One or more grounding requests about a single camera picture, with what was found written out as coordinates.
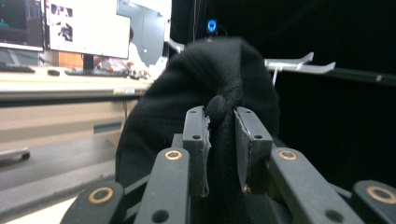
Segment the blue light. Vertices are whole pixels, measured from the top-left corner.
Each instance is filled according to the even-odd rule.
[[[218,28],[218,23],[215,20],[207,21],[207,31],[209,33],[215,33]]]

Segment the keyboard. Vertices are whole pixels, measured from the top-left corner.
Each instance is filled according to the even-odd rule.
[[[102,69],[72,69],[64,71],[69,76],[79,77],[128,77],[128,71],[110,72]]]
[[[0,73],[35,73],[35,70],[25,65],[4,65],[0,63]]]

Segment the black cloth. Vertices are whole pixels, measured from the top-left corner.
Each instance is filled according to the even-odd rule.
[[[171,146],[175,133],[183,133],[186,112],[199,105],[213,118],[210,193],[202,199],[206,223],[255,222],[237,176],[233,110],[251,109],[276,137],[279,107],[263,57],[238,37],[196,41],[170,60],[125,123],[116,181],[127,187],[148,175],[157,153]]]

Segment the black backdrop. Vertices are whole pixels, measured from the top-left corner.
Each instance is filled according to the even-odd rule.
[[[394,0],[174,0],[171,38],[242,36],[264,58],[396,76]],[[396,186],[396,87],[335,77],[281,73],[280,138],[302,151],[330,182],[351,189],[373,179]]]

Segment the monitor screen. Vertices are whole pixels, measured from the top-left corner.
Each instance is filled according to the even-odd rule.
[[[0,0],[0,48],[43,51],[40,0]]]
[[[130,18],[117,1],[46,0],[47,47],[128,58]]]

